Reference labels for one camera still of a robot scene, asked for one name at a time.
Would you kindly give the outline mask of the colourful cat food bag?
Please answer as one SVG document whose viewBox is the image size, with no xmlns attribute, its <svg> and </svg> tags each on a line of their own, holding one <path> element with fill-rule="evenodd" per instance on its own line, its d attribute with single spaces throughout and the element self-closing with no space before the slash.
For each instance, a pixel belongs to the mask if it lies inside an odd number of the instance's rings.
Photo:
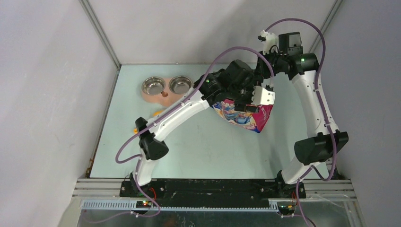
<svg viewBox="0 0 401 227">
<path fill-rule="evenodd" d="M 225 121 L 249 131 L 260 133 L 270 118 L 273 105 L 260 105 L 257 113 L 235 110 L 235 103 L 226 99 L 211 106 Z"/>
</svg>

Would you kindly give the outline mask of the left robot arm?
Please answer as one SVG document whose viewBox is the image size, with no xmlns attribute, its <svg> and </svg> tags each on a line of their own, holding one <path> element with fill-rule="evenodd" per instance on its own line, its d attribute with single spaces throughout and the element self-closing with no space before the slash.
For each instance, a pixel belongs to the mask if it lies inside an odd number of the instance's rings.
<svg viewBox="0 0 401 227">
<path fill-rule="evenodd" d="M 152 172 L 161 158 L 168 152 L 166 137 L 178 126 L 197 113 L 226 99 L 241 107 L 252 104 L 255 86 L 261 85 L 263 76 L 241 60 L 232 61 L 225 69 L 202 75 L 181 99 L 153 120 L 138 118 L 135 123 L 142 131 L 139 147 L 142 155 L 134 171 L 135 181 L 131 191 L 138 197 L 149 192 Z"/>
</svg>

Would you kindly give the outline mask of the pink double pet bowl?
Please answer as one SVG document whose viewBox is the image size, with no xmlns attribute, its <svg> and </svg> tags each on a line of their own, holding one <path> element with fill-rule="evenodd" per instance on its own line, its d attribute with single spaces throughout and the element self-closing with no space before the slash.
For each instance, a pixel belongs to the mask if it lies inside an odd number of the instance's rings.
<svg viewBox="0 0 401 227">
<path fill-rule="evenodd" d="M 141 96 L 145 102 L 169 107 L 186 95 L 192 86 L 192 80 L 184 75 L 172 78 L 153 76 L 143 81 Z"/>
</svg>

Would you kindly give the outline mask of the yellow plastic scoop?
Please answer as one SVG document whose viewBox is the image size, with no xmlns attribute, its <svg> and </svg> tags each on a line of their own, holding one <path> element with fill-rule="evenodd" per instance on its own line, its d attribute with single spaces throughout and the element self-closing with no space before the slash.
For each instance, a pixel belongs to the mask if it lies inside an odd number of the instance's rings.
<svg viewBox="0 0 401 227">
<path fill-rule="evenodd" d="M 164 110 L 159 110 L 153 113 L 153 117 L 157 117 L 158 115 L 160 115 Z M 139 132 L 138 128 L 135 128 L 133 130 L 134 134 L 137 134 Z"/>
</svg>

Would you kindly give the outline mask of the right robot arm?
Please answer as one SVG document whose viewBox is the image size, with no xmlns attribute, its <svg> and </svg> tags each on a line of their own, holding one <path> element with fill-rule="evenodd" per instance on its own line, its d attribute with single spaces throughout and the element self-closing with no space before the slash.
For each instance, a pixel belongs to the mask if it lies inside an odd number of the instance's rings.
<svg viewBox="0 0 401 227">
<path fill-rule="evenodd" d="M 299 32 L 275 35 L 262 30 L 258 39 L 263 42 L 260 52 L 269 62 L 258 59 L 257 70 L 266 79 L 284 73 L 292 82 L 300 99 L 306 120 L 307 138 L 294 144 L 295 157 L 288 167 L 278 173 L 281 180 L 275 192 L 286 198 L 316 166 L 337 153 L 348 142 L 347 132 L 341 132 L 328 108 L 321 83 L 320 64 L 312 52 L 305 53 Z"/>
</svg>

